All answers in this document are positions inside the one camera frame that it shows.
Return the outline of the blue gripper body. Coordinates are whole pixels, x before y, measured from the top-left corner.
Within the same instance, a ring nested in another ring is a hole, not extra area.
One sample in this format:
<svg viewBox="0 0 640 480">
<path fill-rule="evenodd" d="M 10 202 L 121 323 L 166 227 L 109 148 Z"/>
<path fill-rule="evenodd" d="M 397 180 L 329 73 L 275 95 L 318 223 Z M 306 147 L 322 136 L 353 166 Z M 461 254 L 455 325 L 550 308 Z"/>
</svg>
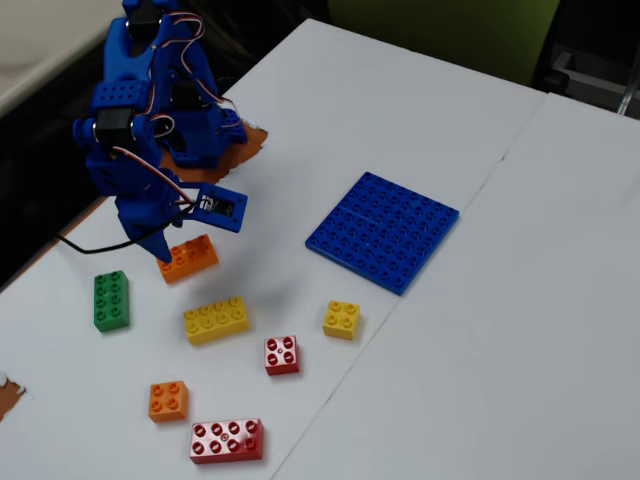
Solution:
<svg viewBox="0 0 640 480">
<path fill-rule="evenodd" d="M 195 204 L 169 170 L 126 148 L 87 154 L 87 168 L 98 192 L 113 197 L 123 228 L 129 235 L 179 222 L 185 207 Z"/>
</svg>

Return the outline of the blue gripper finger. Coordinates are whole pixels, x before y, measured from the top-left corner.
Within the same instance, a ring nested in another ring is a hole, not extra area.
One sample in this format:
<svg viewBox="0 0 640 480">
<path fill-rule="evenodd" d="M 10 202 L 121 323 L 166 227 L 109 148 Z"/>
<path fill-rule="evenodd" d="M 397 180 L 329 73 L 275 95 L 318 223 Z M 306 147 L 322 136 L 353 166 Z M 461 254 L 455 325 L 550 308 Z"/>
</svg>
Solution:
<svg viewBox="0 0 640 480">
<path fill-rule="evenodd" d="M 130 228 L 130 239 L 152 254 L 157 260 L 163 263 L 172 261 L 172 254 L 164 237 L 164 229 L 161 226 L 133 226 Z"/>
</svg>

